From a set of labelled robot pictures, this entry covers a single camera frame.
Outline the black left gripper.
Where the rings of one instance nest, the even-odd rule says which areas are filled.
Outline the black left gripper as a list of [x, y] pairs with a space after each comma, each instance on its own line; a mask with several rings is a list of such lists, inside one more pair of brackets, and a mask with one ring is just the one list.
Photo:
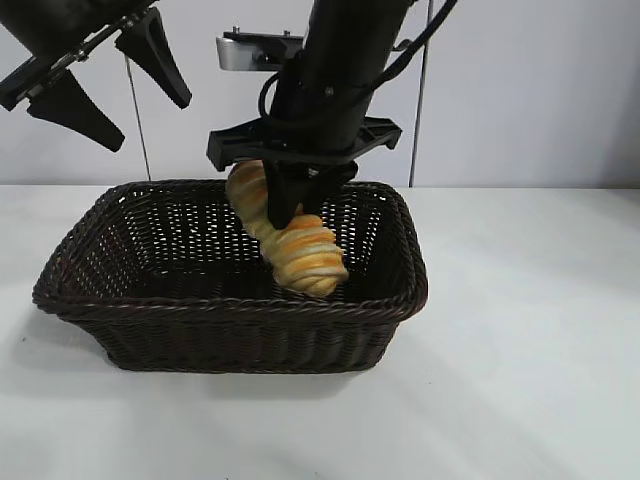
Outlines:
[[[83, 48], [93, 34], [146, 9], [149, 1], [3, 1], [1, 25], [31, 57], [1, 81], [1, 105], [12, 110], [36, 85], [45, 82], [58, 62]], [[179, 108], [192, 94], [172, 55], [161, 13], [148, 9], [115, 40], [116, 48], [133, 60]], [[33, 118], [73, 130], [111, 152], [125, 136], [100, 110], [74, 75], [65, 70], [29, 101]]]

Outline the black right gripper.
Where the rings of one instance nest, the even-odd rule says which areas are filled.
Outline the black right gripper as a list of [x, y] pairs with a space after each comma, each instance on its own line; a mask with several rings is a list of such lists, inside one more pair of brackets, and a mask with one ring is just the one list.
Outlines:
[[[322, 203], [358, 173], [355, 162], [372, 149], [394, 149], [402, 129], [388, 118], [366, 115], [371, 88], [321, 91], [302, 82], [298, 58], [263, 84], [259, 116], [209, 133], [207, 158], [217, 170], [250, 159], [262, 159], [267, 181], [267, 214], [284, 229], [303, 203]], [[306, 165], [326, 167], [313, 177]]]

